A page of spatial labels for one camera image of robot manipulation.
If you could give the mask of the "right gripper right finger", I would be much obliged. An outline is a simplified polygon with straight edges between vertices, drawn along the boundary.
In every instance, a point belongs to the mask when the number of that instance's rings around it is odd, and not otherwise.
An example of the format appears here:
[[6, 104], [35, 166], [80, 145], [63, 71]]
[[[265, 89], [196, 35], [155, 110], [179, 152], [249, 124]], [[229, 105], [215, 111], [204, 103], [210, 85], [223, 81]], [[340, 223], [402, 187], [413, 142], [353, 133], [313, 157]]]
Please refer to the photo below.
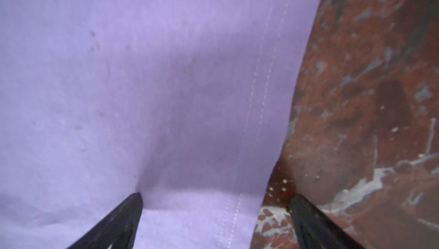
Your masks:
[[364, 249], [304, 196], [292, 197], [288, 211], [301, 249]]

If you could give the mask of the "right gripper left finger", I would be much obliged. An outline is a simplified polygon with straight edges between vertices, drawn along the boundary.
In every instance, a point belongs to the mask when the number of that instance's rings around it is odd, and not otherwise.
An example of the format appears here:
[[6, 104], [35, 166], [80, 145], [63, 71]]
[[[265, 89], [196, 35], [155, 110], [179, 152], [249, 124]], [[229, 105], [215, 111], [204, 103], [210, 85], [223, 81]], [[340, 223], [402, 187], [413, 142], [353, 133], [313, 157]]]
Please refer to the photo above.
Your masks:
[[141, 194], [129, 195], [68, 249], [132, 249], [142, 209]]

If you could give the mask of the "purple t-shirt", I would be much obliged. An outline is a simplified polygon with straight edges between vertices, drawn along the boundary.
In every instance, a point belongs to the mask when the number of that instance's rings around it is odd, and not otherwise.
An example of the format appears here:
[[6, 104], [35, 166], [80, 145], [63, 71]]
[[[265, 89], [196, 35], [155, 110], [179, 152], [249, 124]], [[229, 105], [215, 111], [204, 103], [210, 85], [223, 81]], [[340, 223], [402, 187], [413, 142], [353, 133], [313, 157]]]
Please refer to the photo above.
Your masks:
[[1, 0], [1, 247], [249, 248], [319, 2]]

